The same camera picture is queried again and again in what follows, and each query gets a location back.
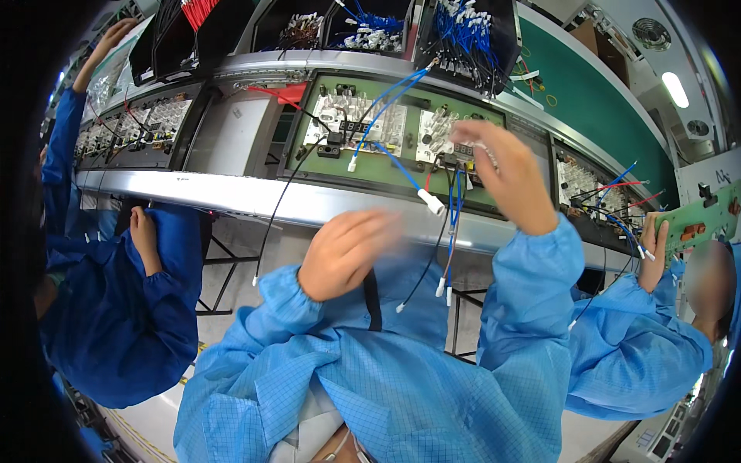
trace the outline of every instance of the black strap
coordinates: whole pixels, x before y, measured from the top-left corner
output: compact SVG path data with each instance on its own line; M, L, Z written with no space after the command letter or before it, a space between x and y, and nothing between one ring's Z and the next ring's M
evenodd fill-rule
M363 280L363 292L365 293L365 306L370 314L370 326L368 331L380 331L382 325L381 303L378 300L378 282L373 269L366 275Z

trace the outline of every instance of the white wire terminal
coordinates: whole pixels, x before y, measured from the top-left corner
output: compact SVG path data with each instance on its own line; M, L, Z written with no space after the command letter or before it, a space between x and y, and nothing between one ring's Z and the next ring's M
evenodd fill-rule
M435 290L435 297L442 296L442 293L445 291L445 277L443 276L440 279L440 283L437 285L437 289Z
M431 210L432 213L436 216L439 216L440 214L442 214L442 211L445 210L445 205L437 197L432 196L423 188L417 190L417 195L422 198L422 200L427 204L428 209Z

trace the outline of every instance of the floor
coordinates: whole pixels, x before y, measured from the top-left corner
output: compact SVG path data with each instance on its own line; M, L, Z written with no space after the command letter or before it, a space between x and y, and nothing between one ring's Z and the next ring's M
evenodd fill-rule
M213 226L213 235L225 244L237 256L255 256L265 232L266 224L262 221L239 220L231 217L221 218ZM309 247L310 240L316 231L293 225L273 226L265 245L264 258L260 264L260 273L265 274L286 264L300 263ZM440 250L443 258L446 250ZM208 258L227 257L218 246L209 246ZM453 255L453 286L460 290L486 288L492 281L491 256L456 253ZM203 272L201 300L213 305L222 289L230 265L208 266ZM235 313L219 316L198 317L199 340L205 344L214 344L223 337L236 316L236 308L250 305L257 306L262 301L258 288L252 286L255 263L239 264L234 272L219 304L220 310L233 308ZM453 327L455 321L455 304L448 317L448 340L446 350L453 348ZM456 353L467 353L476 350L479 338L481 309L466 301L461 301ZM189 367L184 374L184 381L193 375ZM174 462L177 460L173 445L172 432L175 426L177 410L182 398L182 384L178 384L160 396L153 397L134 407L123 410L103 410L110 425L117 429L122 441L143 462ZM600 442L608 438L623 422L604 422L588 419L570 412L562 417L563 450L559 463L575 462L583 457Z

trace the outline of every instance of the red wires bundle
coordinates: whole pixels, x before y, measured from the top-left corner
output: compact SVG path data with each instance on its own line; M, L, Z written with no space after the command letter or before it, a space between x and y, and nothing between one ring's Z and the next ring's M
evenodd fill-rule
M198 30L219 0L181 0L180 6L193 30Z

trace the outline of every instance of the ventilation fan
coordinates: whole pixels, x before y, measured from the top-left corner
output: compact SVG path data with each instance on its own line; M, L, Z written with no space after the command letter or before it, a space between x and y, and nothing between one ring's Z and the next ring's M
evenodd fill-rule
M656 19L641 18L634 22L633 37L646 50L666 51L671 45L669 31Z

